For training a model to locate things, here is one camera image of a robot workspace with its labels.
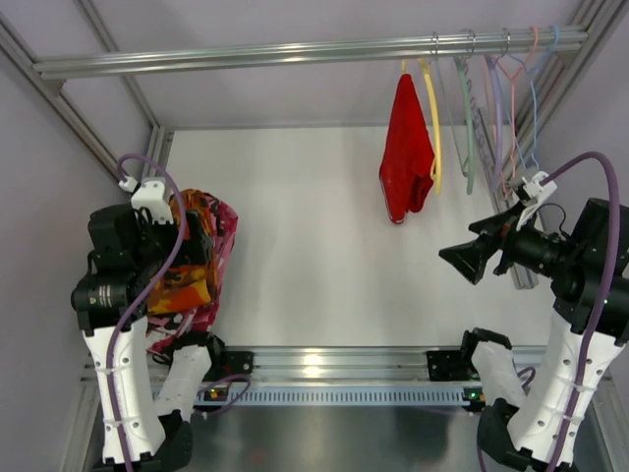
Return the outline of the red trousers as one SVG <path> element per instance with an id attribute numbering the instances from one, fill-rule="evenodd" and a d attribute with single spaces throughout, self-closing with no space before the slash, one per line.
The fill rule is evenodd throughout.
<path id="1" fill-rule="evenodd" d="M 395 92 L 378 177 L 389 220 L 405 221 L 425 205 L 433 186 L 434 151 L 412 76 L 401 75 Z"/>

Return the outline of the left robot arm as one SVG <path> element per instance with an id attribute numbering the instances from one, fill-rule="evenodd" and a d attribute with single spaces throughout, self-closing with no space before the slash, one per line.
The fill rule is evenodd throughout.
<path id="1" fill-rule="evenodd" d="M 99 471 L 177 471 L 192 457 L 201 395 L 231 407 L 253 355 L 211 331 L 237 215 L 209 194 L 109 206 L 89 219 L 93 248 L 71 296 L 98 382 L 104 446 Z"/>

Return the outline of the yellow hanger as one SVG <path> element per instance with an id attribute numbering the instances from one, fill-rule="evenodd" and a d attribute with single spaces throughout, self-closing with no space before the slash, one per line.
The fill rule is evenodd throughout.
<path id="1" fill-rule="evenodd" d="M 428 92 L 429 98 L 429 112 L 431 118 L 432 127 L 432 149 L 433 149 L 433 162 L 430 167 L 430 179 L 434 186 L 434 191 L 437 196 L 442 192 L 442 140 L 441 129 L 439 123 L 439 112 L 436 94 L 434 90 L 433 81 L 430 73 L 430 63 L 426 59 L 418 59 L 418 64 L 421 69 L 424 83 Z"/>

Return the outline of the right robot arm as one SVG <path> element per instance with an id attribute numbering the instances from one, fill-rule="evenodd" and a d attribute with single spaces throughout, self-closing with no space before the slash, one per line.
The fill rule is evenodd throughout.
<path id="1" fill-rule="evenodd" d="M 481 281 L 488 260 L 494 274 L 514 265 L 547 277 L 555 297 L 542 363 L 523 386 L 513 346 L 497 332 L 464 332 L 456 350 L 428 353 L 434 382 L 478 380 L 483 399 L 477 442 L 495 462 L 514 470 L 573 471 L 573 447 L 602 375 L 628 344 L 628 209 L 609 218 L 611 204 L 586 202 L 569 235 L 546 234 L 533 221 L 516 225 L 524 206 L 474 222 L 475 240 L 439 256 L 468 281 Z"/>

